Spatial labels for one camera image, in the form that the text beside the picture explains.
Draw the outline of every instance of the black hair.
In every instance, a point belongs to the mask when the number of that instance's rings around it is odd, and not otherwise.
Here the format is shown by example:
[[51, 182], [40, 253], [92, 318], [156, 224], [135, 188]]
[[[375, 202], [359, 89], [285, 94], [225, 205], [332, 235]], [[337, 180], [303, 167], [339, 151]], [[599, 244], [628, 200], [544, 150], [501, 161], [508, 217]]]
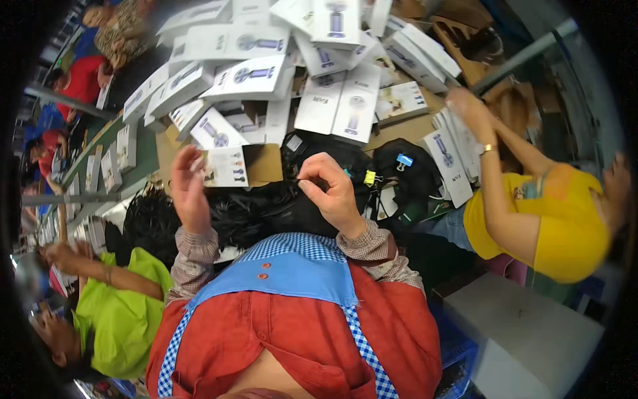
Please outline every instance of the black hair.
[[64, 71], [60, 68], [56, 68], [49, 72], [47, 78], [44, 81], [44, 86], [49, 89], [53, 89], [53, 85], [56, 83], [58, 79], [60, 79], [64, 75]]

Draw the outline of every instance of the binder clip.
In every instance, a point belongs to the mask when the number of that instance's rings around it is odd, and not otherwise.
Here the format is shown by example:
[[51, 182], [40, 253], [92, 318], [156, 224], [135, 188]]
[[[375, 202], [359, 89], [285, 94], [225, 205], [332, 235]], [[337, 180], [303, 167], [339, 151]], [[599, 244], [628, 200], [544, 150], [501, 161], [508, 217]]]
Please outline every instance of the binder clip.
[[405, 167], [410, 167], [412, 166], [412, 162], [414, 162], [414, 160], [408, 156], [405, 156], [403, 154], [399, 154], [399, 156], [397, 157], [397, 161], [399, 161], [399, 166], [397, 166], [397, 170], [402, 172], [405, 170]]

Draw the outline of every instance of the person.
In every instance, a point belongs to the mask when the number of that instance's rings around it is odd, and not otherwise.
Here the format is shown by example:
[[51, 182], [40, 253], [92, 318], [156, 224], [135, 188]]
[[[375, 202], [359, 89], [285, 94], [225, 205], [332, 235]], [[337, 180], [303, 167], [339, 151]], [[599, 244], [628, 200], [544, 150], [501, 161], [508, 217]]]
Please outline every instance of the person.
[[[100, 89], [106, 87], [112, 78], [111, 67], [103, 56], [88, 56], [76, 60], [69, 72], [62, 69], [52, 70], [45, 81], [45, 86], [56, 93], [76, 98], [87, 104], [95, 104]], [[77, 110], [68, 105], [56, 103], [67, 123], [73, 122]]]
[[188, 146], [172, 166], [182, 227], [146, 374], [151, 396], [432, 397], [441, 354], [421, 277], [392, 234], [360, 216], [336, 161], [315, 154], [298, 175], [335, 239], [276, 234], [213, 278], [218, 235], [201, 157]]
[[122, 68], [150, 48], [144, 17], [151, 5], [149, 0], [124, 0], [117, 6], [92, 6], [84, 13], [82, 23], [99, 28], [95, 47], [113, 68]]
[[47, 180], [51, 190], [58, 195], [64, 193], [58, 180], [62, 178], [61, 164], [67, 159], [69, 151], [66, 136], [66, 132], [60, 129], [46, 130], [37, 139], [29, 140], [24, 151], [31, 164], [38, 163], [40, 174]]
[[62, 243], [44, 249], [47, 264], [78, 276], [79, 298], [69, 320], [43, 312], [33, 328], [61, 375], [80, 378], [90, 367], [107, 377], [137, 378], [149, 359], [170, 275], [141, 248], [133, 249], [127, 269], [117, 267], [111, 253], [94, 260], [90, 248], [80, 242], [75, 252]]
[[[630, 194], [625, 157], [617, 155], [604, 171], [603, 191], [591, 174], [544, 156], [469, 91], [451, 91], [447, 103], [484, 145], [482, 187], [463, 207], [417, 230], [483, 259], [507, 253], [560, 283], [592, 274], [625, 224]], [[501, 173], [497, 135], [529, 174]]]

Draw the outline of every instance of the fan illustration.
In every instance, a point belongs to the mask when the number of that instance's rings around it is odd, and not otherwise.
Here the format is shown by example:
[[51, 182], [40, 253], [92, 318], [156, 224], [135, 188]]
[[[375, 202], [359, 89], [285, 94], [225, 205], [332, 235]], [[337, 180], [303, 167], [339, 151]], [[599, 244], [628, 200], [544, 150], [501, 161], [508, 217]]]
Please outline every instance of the fan illustration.
[[417, 67], [417, 64], [414, 61], [404, 56], [403, 53], [395, 49], [394, 46], [388, 46], [386, 50], [393, 52], [398, 58], [400, 58], [400, 60], [405, 63], [405, 65], [407, 65], [408, 68], [414, 69]]
[[359, 134], [357, 131], [357, 126], [359, 125], [359, 117], [361, 116], [361, 111], [366, 109], [366, 101], [363, 97], [354, 96], [350, 98], [350, 121], [348, 122], [348, 127], [345, 132], [347, 134], [356, 135]]
[[263, 70], [248, 70], [248, 68], [241, 68], [239, 71], [237, 71], [237, 73], [235, 74], [235, 83], [241, 83], [244, 82], [246, 79], [252, 79], [252, 78], [263, 78], [263, 77], [267, 77], [268, 79], [270, 79], [272, 77], [272, 75], [275, 72], [275, 67], [271, 67], [271, 68], [266, 68]]
[[330, 10], [330, 33], [328, 37], [344, 38], [343, 33], [343, 12], [347, 9], [346, 3], [342, 1], [331, 1], [326, 4]]
[[439, 149], [441, 149], [441, 152], [443, 153], [443, 164], [448, 168], [452, 167], [452, 165], [454, 164], [454, 158], [447, 152], [445, 144], [443, 144], [443, 139], [441, 139], [441, 135], [434, 136], [434, 139], [436, 140]]
[[331, 66], [334, 66], [334, 63], [330, 61], [330, 56], [328, 56], [328, 53], [326, 53], [324, 49], [317, 49], [317, 52], [319, 53], [319, 58], [321, 59], [322, 68], [330, 68]]
[[283, 42], [283, 40], [256, 39], [252, 34], [243, 34], [237, 39], [237, 47], [243, 51], [249, 51], [255, 47], [281, 51]]
[[181, 76], [178, 76], [177, 79], [173, 80], [173, 83], [171, 83], [170, 88], [171, 89], [176, 88], [182, 82], [182, 80], [186, 79], [193, 73], [197, 72], [201, 67], [202, 67], [202, 64], [197, 64], [191, 69], [189, 69], [188, 71], [184, 72]]
[[202, 120], [200, 127], [204, 129], [206, 133], [211, 135], [215, 147], [226, 147], [228, 145], [228, 135], [225, 133], [218, 133], [217, 130], [215, 130], [215, 128], [208, 122], [207, 117]]

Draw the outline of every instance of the yellow shirt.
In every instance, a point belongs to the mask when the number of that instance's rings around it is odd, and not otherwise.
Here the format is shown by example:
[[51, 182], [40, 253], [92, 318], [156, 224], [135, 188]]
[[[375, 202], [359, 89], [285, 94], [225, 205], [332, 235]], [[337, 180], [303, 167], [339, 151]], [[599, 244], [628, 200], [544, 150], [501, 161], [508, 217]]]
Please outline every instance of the yellow shirt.
[[[503, 175], [510, 211], [540, 216], [534, 270], [560, 283], [580, 281], [594, 272], [607, 253], [611, 237], [600, 220], [590, 189], [602, 193], [598, 179], [566, 163], [543, 177]], [[507, 253], [487, 233], [480, 190], [463, 215], [472, 248], [483, 259]]]

